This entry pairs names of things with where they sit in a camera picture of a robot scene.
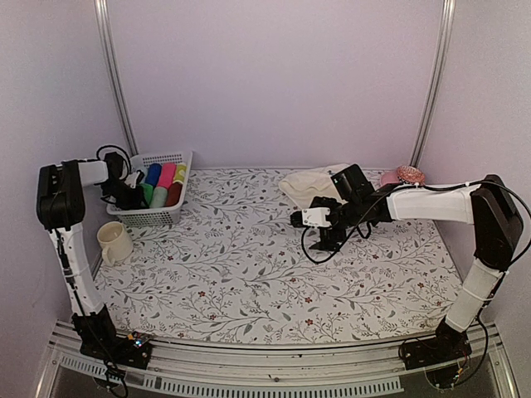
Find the cream white towel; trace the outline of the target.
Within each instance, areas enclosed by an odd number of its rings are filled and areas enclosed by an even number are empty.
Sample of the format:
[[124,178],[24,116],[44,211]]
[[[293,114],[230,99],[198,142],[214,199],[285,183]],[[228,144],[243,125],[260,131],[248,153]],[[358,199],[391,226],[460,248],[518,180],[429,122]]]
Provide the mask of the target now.
[[315,197],[333,198],[344,204],[345,200],[339,195],[331,177],[347,167],[348,164],[340,163],[292,172],[279,182],[279,189],[299,209],[310,208]]

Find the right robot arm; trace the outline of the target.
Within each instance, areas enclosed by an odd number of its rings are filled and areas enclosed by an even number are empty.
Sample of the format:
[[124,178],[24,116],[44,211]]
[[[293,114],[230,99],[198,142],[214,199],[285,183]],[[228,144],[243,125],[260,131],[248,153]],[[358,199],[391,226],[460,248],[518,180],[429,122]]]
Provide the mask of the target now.
[[445,362],[460,350],[463,333],[480,310],[494,297],[509,267],[521,258],[516,252],[524,231],[519,208],[525,202],[496,174],[456,185],[388,183],[374,189],[358,165],[333,175],[331,180],[343,199],[316,197],[302,211],[302,223],[322,233],[317,250],[337,253],[348,237],[348,228],[362,223],[432,220],[460,222],[473,227],[474,253],[461,291],[440,327],[447,329],[429,344],[435,361]]

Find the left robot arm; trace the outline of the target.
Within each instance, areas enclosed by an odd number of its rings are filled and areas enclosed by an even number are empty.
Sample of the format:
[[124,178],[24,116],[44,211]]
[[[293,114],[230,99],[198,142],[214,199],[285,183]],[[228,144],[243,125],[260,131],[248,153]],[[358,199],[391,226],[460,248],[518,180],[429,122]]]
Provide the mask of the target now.
[[43,166],[38,173],[37,218],[56,248],[63,278],[69,292],[72,321],[82,342],[91,345],[106,360],[123,353],[123,342],[140,348],[145,344],[136,332],[118,337],[109,311],[101,298],[90,270],[83,238],[86,187],[98,186],[104,197],[131,198],[125,183],[131,173],[130,161],[114,151],[94,159],[63,161]]

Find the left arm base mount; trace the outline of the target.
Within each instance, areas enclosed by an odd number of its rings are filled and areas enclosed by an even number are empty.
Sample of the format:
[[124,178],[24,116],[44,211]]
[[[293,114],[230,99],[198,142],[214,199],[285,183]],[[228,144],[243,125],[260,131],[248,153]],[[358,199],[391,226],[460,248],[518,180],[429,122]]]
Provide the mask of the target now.
[[82,338],[80,353],[110,364],[146,370],[151,358],[153,345],[150,342],[141,346],[127,337],[112,337],[97,340],[89,334]]

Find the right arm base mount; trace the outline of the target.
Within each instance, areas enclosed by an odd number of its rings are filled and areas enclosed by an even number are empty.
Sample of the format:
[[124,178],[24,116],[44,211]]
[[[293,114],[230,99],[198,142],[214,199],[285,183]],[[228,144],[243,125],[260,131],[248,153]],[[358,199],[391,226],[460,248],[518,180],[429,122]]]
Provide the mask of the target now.
[[398,348],[398,356],[407,370],[440,366],[425,373],[428,382],[437,389],[454,388],[470,362],[472,349],[466,332],[438,328],[434,337],[404,341]]

